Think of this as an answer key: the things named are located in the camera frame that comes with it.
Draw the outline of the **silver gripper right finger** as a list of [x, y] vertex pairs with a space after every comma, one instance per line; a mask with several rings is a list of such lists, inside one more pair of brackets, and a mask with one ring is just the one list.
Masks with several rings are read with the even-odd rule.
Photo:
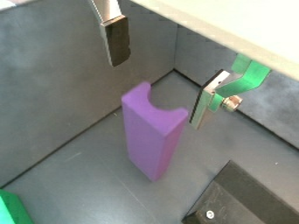
[[265, 82], [272, 69], [240, 54], [232, 66], [233, 72], [221, 69], [201, 87], [201, 92], [191, 112], [190, 124], [198, 129], [210, 112], [221, 107], [234, 112], [244, 99], [240, 94], [258, 88]]

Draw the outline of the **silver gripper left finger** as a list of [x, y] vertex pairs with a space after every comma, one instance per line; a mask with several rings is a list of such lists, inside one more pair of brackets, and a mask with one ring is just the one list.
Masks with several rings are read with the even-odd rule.
[[118, 0], [89, 0], [89, 2], [99, 22], [109, 63], [117, 67], [131, 55], [129, 18], [122, 13]]

